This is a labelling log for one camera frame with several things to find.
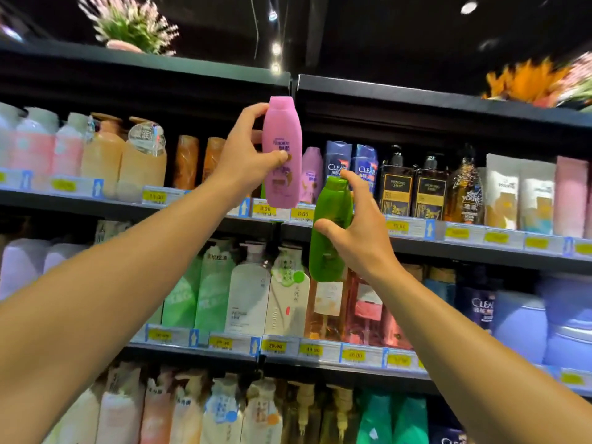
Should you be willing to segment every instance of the finger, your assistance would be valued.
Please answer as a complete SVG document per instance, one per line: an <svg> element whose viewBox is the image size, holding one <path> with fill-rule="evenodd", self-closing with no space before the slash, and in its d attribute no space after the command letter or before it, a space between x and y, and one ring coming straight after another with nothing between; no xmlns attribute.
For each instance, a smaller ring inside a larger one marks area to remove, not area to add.
<svg viewBox="0 0 592 444"><path fill-rule="evenodd" d="M261 117L261 115L264 115L265 112L267 112L267 109L269 109L268 103L258 103L249 107L245 107L240 113L239 119L236 121L236 125L234 127L242 131L250 131L253 129L255 119Z"/></svg>
<svg viewBox="0 0 592 444"><path fill-rule="evenodd" d="M334 245L341 243L345 229L342 229L337 224L328 220L327 218L319 218L314 222L314 228L321 232L325 237L331 240Z"/></svg>
<svg viewBox="0 0 592 444"><path fill-rule="evenodd" d="M259 131L258 129L253 129L251 131L251 143L253 145L256 145L257 143L262 143L262 136L263 136L263 131Z"/></svg>
<svg viewBox="0 0 592 444"><path fill-rule="evenodd" d="M353 200L356 205L368 205L374 201L368 183L356 173L349 170L341 170L341 177L346 179L353 189Z"/></svg>
<svg viewBox="0 0 592 444"><path fill-rule="evenodd" d="M286 151L271 151L270 153L262 153L259 158L263 161L263 168L265 168L265 174L271 170L279 167L281 164L288 160L288 153Z"/></svg>

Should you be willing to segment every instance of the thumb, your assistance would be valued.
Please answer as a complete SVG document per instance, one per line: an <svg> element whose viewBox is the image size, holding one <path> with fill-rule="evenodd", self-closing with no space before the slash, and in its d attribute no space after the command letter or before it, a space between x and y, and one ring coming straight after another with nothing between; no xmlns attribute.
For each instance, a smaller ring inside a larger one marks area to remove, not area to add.
<svg viewBox="0 0 592 444"><path fill-rule="evenodd" d="M262 153L260 156L266 173L269 173L288 160L288 153L286 151L275 150L270 153Z"/></svg>
<svg viewBox="0 0 592 444"><path fill-rule="evenodd" d="M314 228L330 239L334 245L341 243L343 240L343 234L345 233L345 229L342 229L327 218L319 218L315 221Z"/></svg>

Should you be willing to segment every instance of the ceiling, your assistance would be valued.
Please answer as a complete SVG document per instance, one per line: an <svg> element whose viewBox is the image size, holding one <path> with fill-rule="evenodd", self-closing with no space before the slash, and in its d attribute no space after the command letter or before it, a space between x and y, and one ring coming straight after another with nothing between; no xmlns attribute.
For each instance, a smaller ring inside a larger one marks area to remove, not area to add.
<svg viewBox="0 0 592 444"><path fill-rule="evenodd" d="M561 61L592 48L592 0L477 0L468 15L460 13L468 0L323 1L278 0L278 31L268 21L269 0L253 0L257 43L251 0L155 0L179 25L181 37L174 42L179 56L269 67L270 44L279 39L282 66L293 74L448 92L478 94L486 88L485 73L506 63L545 56ZM316 16L309 34L311 4ZM0 5L42 34L96 44L76 0L0 0ZM311 52L315 43L318 53ZM308 62L307 46L314 57Z"/></svg>

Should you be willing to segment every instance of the green shampoo bottle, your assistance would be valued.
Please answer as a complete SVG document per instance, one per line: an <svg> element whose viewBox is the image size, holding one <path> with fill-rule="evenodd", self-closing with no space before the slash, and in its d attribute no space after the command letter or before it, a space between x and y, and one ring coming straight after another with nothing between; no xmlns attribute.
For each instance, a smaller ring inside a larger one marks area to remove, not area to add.
<svg viewBox="0 0 592 444"><path fill-rule="evenodd" d="M347 180L329 176L314 209L313 225L327 218L340 227L348 228L353 217L353 200ZM345 262L331 241L313 228L310 238L308 270L317 282L341 280Z"/></svg>

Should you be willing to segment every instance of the hand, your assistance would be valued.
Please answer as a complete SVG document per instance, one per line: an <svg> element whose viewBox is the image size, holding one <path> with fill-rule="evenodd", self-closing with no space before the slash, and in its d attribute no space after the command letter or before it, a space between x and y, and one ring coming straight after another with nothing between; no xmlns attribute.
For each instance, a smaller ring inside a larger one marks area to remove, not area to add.
<svg viewBox="0 0 592 444"><path fill-rule="evenodd" d="M253 129L255 119L264 115L267 109L267 103L243 109L228 134L220 162L212 175L218 181L231 181L233 205L255 190L271 170L288 160L286 151L258 153L253 146L261 143L261 131Z"/></svg>
<svg viewBox="0 0 592 444"><path fill-rule="evenodd" d="M321 218L314 227L331 240L349 268L372 284L376 277L402 267L393 253L384 215L367 183L352 171L342 170L341 177L353 188L355 215L351 225L342 229L331 220Z"/></svg>

